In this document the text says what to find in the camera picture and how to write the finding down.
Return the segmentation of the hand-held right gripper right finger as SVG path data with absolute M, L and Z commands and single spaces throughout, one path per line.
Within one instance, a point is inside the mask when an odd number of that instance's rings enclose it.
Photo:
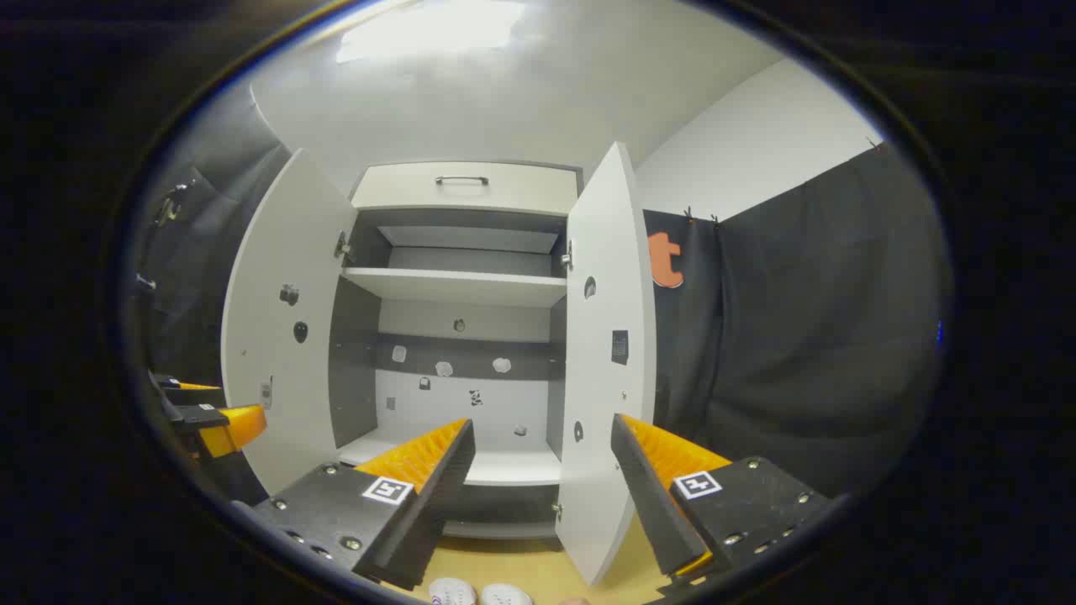
M 610 447 L 672 589 L 750 566 L 833 506 L 771 460 L 727 460 L 623 413 L 612 420 Z

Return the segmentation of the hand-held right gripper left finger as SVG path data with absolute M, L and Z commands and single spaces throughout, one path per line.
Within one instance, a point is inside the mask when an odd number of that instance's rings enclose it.
M 279 554 L 326 581 L 411 590 L 475 454 L 473 422 L 459 418 L 360 465 L 320 463 L 257 505 L 233 509 Z

